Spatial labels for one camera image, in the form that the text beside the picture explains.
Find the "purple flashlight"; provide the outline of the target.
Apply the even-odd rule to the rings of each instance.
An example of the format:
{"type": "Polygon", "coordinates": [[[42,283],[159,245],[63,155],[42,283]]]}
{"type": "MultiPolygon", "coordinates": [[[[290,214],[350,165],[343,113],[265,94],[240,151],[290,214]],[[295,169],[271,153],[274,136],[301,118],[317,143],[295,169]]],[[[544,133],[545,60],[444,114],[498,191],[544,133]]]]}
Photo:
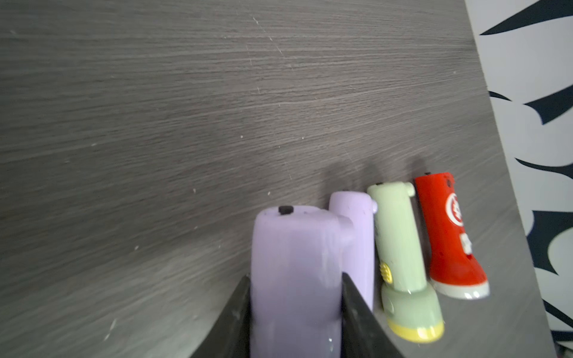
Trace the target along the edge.
{"type": "Polygon", "coordinates": [[[365,192],[339,191],[331,194],[328,210],[352,222],[350,242],[343,252],[343,271],[353,280],[372,310],[375,288],[374,214],[378,205],[365,192]]]}
{"type": "Polygon", "coordinates": [[[352,221],[313,206],[262,210],[252,236],[251,357],[340,357],[352,221]]]}

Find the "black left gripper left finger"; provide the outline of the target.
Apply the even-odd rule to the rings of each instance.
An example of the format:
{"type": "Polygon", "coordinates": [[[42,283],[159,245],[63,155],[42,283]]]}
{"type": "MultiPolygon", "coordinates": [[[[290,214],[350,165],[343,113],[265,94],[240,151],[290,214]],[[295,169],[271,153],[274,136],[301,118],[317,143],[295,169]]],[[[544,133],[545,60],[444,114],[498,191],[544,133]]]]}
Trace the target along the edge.
{"type": "Polygon", "coordinates": [[[207,336],[191,358],[248,358],[251,333],[251,280],[237,284],[207,336]]]}

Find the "red flashlight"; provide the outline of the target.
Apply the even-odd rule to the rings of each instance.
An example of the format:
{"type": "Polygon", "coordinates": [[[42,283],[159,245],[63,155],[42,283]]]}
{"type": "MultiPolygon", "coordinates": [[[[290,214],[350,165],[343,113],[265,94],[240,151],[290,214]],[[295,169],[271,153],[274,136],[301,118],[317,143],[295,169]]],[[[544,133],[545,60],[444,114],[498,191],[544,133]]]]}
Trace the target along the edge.
{"type": "Polygon", "coordinates": [[[431,245],[429,276],[437,292],[450,298],[477,300],[490,294],[489,281],[472,252],[449,172],[414,180],[431,245]]]}

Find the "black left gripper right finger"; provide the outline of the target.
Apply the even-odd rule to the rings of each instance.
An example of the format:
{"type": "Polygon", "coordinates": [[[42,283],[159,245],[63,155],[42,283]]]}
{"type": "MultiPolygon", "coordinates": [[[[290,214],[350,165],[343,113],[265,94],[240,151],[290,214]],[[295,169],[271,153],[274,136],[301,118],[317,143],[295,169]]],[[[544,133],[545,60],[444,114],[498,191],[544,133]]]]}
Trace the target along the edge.
{"type": "Polygon", "coordinates": [[[341,357],[403,358],[346,272],[342,274],[342,283],[341,357]]]}

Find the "green flashlight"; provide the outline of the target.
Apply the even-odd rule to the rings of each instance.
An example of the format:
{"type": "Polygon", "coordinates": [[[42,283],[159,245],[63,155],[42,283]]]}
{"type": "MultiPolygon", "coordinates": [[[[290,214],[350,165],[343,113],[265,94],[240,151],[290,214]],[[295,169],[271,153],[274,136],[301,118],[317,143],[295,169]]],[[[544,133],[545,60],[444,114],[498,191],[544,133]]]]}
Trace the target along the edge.
{"type": "Polygon", "coordinates": [[[445,323],[437,293],[428,283],[409,182],[377,183],[367,189],[378,205],[375,244],[383,279],[381,302],[394,334],[415,343],[439,340],[445,323]]]}

